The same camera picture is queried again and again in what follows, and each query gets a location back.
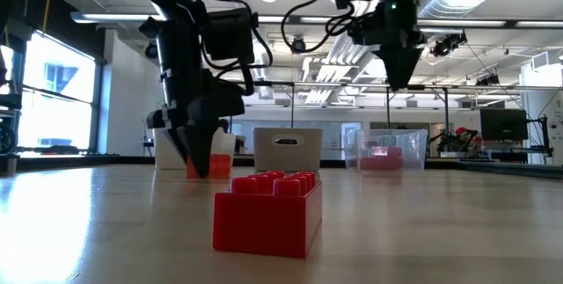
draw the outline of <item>clear plastic container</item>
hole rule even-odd
[[[427,130],[357,130],[345,136],[346,167],[361,173],[424,170]]]

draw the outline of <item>computer screen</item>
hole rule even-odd
[[[481,109],[483,140],[528,140],[526,111],[520,109]]]

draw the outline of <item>metal pole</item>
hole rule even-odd
[[[389,87],[387,87],[387,129],[391,129],[391,109],[389,107]]]
[[[446,140],[448,139],[448,135],[450,134],[450,112],[448,112],[448,89],[443,88],[443,102],[445,104],[445,111],[446,111]],[[446,141],[446,152],[450,151],[450,141]]]
[[[291,127],[293,127],[293,117],[296,108],[296,86],[291,85]]]

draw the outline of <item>table surface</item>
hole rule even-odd
[[[236,169],[237,175],[252,169]],[[222,181],[115,165],[0,178],[0,282],[556,283],[563,185],[469,171],[320,172],[307,259],[213,251]]]

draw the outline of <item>ceiling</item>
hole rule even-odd
[[[87,13],[154,13],[149,0],[66,0],[80,11]],[[308,0],[277,0],[274,3],[265,3],[262,0],[245,0],[254,11],[262,15],[282,15],[296,4]],[[209,11],[232,8],[232,4],[205,1]],[[329,0],[320,0],[316,4],[301,10],[297,14],[312,16],[335,15],[339,12]],[[473,9],[468,18],[541,18],[563,19],[563,4],[560,0],[486,0]],[[295,69],[302,67],[304,55],[292,55],[281,39],[279,25],[262,25],[262,34],[267,36],[270,46],[274,50],[274,65],[279,68],[272,72],[271,79],[293,78]],[[295,35],[303,36],[308,46],[315,45],[324,36],[324,28],[319,25],[289,25],[286,32],[292,38]],[[518,82],[520,65],[529,60],[525,56],[540,53],[544,48],[553,49],[563,47],[562,31],[531,31],[531,30],[467,30],[469,45],[479,56],[484,65],[498,64],[502,83],[512,84]],[[144,49],[146,40],[136,31],[135,26],[129,25],[122,33],[130,45],[137,45]],[[317,56],[326,56],[332,47],[334,39],[330,39],[319,49]],[[466,77],[471,73],[483,69],[483,64],[478,61],[468,47],[461,47],[451,56],[435,59],[427,52],[419,60],[413,76],[414,83],[455,83],[466,82]]]

